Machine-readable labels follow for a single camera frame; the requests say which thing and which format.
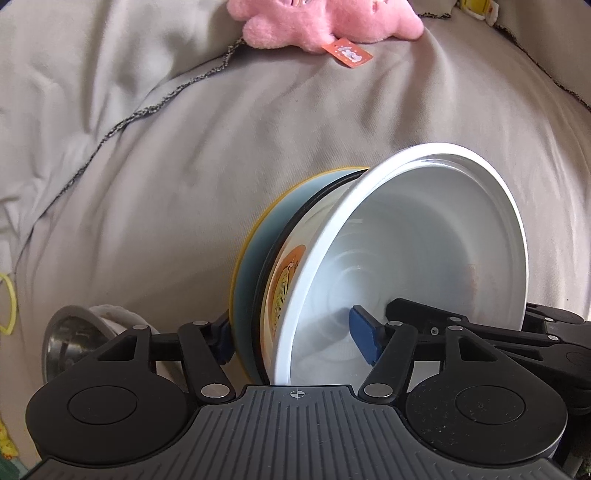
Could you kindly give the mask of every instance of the yellow plastic ring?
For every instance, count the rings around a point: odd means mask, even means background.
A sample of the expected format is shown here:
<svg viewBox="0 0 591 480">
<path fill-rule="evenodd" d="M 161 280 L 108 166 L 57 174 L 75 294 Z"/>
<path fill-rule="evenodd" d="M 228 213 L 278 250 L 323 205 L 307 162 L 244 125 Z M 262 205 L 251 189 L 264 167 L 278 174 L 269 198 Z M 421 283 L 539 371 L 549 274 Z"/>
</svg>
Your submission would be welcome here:
<svg viewBox="0 0 591 480">
<path fill-rule="evenodd" d="M 5 273 L 0 273 L 0 283 L 4 282 L 8 290 L 8 297 L 10 298 L 10 319 L 8 326 L 0 325 L 0 333 L 10 335 L 14 330 L 14 324 L 17 322 L 17 295 L 14 291 L 12 280 Z"/>
</svg>

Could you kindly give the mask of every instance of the metal screw head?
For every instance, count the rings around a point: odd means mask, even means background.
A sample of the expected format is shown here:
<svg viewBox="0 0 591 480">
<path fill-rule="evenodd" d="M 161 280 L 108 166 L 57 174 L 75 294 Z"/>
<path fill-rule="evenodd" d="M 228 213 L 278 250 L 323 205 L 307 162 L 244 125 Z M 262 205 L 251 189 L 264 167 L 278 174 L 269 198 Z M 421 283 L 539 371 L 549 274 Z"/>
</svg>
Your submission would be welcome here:
<svg viewBox="0 0 591 480">
<path fill-rule="evenodd" d="M 230 393 L 230 389 L 221 383 L 210 383 L 201 389 L 201 395 L 207 398 L 223 398 Z"/>
<path fill-rule="evenodd" d="M 385 383 L 370 383 L 369 385 L 365 385 L 363 391 L 367 396 L 373 398 L 386 398 L 394 393 L 392 387 Z"/>
</svg>

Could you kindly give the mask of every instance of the bowl rim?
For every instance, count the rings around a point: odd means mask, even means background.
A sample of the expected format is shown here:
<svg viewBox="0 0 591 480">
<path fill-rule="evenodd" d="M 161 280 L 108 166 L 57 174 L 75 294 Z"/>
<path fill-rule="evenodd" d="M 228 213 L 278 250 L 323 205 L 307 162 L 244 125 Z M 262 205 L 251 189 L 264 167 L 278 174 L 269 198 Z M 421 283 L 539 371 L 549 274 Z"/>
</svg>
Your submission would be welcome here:
<svg viewBox="0 0 591 480">
<path fill-rule="evenodd" d="M 261 268 L 261 272 L 259 273 L 258 280 L 256 282 L 255 294 L 252 299 L 253 301 L 253 310 L 252 310 L 252 319 L 251 319 L 251 341 L 252 341 L 252 350 L 255 357 L 255 365 L 256 369 L 261 377 L 261 381 L 264 385 L 269 385 L 269 374 L 267 369 L 265 368 L 265 364 L 262 358 L 262 345 L 261 345 L 261 310 L 262 310 L 262 301 L 265 296 L 265 291 L 267 289 L 267 281 L 269 279 L 269 275 L 272 273 L 273 266 L 275 265 L 275 260 L 281 254 L 281 250 L 283 245 L 289 238 L 290 234 L 293 230 L 297 227 L 297 224 L 300 223 L 302 218 L 308 211 L 316 205 L 319 201 L 321 201 L 324 197 L 326 197 L 330 192 L 336 190 L 337 188 L 346 185 L 347 183 L 358 179 L 363 173 L 367 170 L 367 167 L 360 167 L 360 170 L 348 173 L 347 175 L 338 178 L 328 185 L 324 186 L 318 192 L 316 192 L 312 197 L 310 197 L 306 202 L 298 209 L 298 211 L 290 218 L 287 222 L 275 242 L 273 243 L 272 247 L 269 249 L 267 256 L 265 257 L 265 261 L 263 262 L 263 266 Z"/>
<path fill-rule="evenodd" d="M 229 300 L 228 300 L 228 312 L 229 312 L 229 320 L 230 320 L 230 326 L 231 326 L 231 331 L 232 331 L 232 338 L 234 341 L 234 345 L 237 345 L 237 341 L 236 341 L 236 329 L 234 327 L 235 325 L 235 317 L 236 317 L 236 313 L 235 313 L 235 305 L 234 305 L 234 297 L 235 297 L 235 291 L 236 291 L 236 286 L 238 283 L 238 276 L 240 273 L 240 267 L 242 265 L 242 262 L 246 256 L 246 253 L 248 252 L 248 248 L 251 246 L 251 242 L 252 239 L 254 238 L 257 230 L 261 227 L 261 225 L 264 223 L 264 221 L 266 220 L 266 218 L 269 216 L 269 214 L 275 209 L 275 207 L 277 207 L 290 193 L 296 191 L 298 188 L 300 188 L 301 186 L 309 183 L 310 181 L 313 181 L 315 179 L 321 178 L 325 175 L 331 174 L 331 173 L 337 173 L 340 171 L 350 171 L 350 170 L 367 170 L 368 167 L 359 167 L 359 166 L 345 166 L 345 167 L 337 167 L 337 168 L 331 168 L 330 170 L 325 170 L 325 171 L 321 171 L 315 175 L 312 175 L 310 177 L 307 177 L 306 179 L 296 183 L 294 186 L 290 187 L 288 190 L 286 190 L 285 192 L 283 192 L 281 195 L 279 195 L 258 217 L 258 219 L 256 220 L 256 222 L 253 224 L 252 228 L 250 229 L 250 231 L 248 232 L 246 238 L 244 239 L 242 246 L 238 252 L 238 256 L 236 257 L 236 261 L 234 263 L 234 269 L 232 271 L 232 279 L 230 281 L 230 290 L 229 290 Z M 240 365 L 240 368 L 244 374 L 244 376 L 250 381 L 253 382 L 256 379 L 253 379 L 252 376 L 250 375 L 250 373 L 248 372 L 245 362 L 242 358 L 242 355 L 240 354 L 240 352 L 238 351 L 238 348 L 235 349 L 236 351 L 236 357 L 238 360 L 238 364 Z"/>
<path fill-rule="evenodd" d="M 529 283 L 527 243 L 517 204 L 506 183 L 484 158 L 465 147 L 442 142 L 415 145 L 397 152 L 362 175 L 331 208 L 314 238 L 310 241 L 309 248 L 296 272 L 294 284 L 285 299 L 281 325 L 278 328 L 272 352 L 273 373 L 271 381 L 273 384 L 288 385 L 291 382 L 291 351 L 301 310 L 320 263 L 349 216 L 378 187 L 394 177 L 422 167 L 454 168 L 452 166 L 453 159 L 456 160 L 455 165 L 457 166 L 464 162 L 465 169 L 469 170 L 480 181 L 481 186 L 486 180 L 493 180 L 493 184 L 502 190 L 502 194 L 496 200 L 508 202 L 508 205 L 505 206 L 510 206 L 509 214 L 511 214 L 511 219 L 509 221 L 513 223 L 512 233 L 515 234 L 518 241 L 518 253 L 522 257 L 521 260 L 523 260 L 525 288 L 523 291 L 521 319 L 523 318 Z"/>
</svg>

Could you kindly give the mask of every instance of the ribbed gray plate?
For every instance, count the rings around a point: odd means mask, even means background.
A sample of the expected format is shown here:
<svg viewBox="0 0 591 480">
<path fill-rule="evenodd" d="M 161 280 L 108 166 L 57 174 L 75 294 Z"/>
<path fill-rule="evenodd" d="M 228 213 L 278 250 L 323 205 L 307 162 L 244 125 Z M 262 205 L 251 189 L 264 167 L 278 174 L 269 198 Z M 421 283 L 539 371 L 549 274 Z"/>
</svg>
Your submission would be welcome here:
<svg viewBox="0 0 591 480">
<path fill-rule="evenodd" d="M 428 450 L 393 408 L 348 387 L 248 387 L 203 407 L 188 432 L 142 462 L 89 469 L 48 460 L 30 480 L 569 480 L 547 460 L 466 466 Z"/>
</svg>

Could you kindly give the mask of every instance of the yellow object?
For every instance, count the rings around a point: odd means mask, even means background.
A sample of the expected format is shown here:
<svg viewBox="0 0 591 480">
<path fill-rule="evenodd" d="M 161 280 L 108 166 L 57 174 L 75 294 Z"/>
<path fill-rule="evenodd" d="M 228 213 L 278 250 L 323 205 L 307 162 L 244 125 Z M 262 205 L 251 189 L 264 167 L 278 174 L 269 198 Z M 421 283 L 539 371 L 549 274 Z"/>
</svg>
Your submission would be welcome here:
<svg viewBox="0 0 591 480">
<path fill-rule="evenodd" d="M 469 12 L 477 15 L 480 17 L 480 20 L 484 20 L 486 14 L 488 13 L 488 9 L 490 7 L 489 0 L 461 0 L 460 1 L 460 8 L 464 11 L 468 10 Z"/>
<path fill-rule="evenodd" d="M 6 460 L 12 460 L 18 457 L 18 450 L 10 437 L 8 436 L 8 430 L 6 426 L 0 420 L 0 453 Z"/>
<path fill-rule="evenodd" d="M 12 280 L 5 273 L 0 273 L 0 283 L 1 282 L 4 282 L 8 290 L 8 297 L 10 298 L 10 317 L 7 326 L 0 325 L 0 333 L 10 335 L 14 330 L 14 324 L 17 322 L 17 295 L 15 294 Z"/>
</svg>

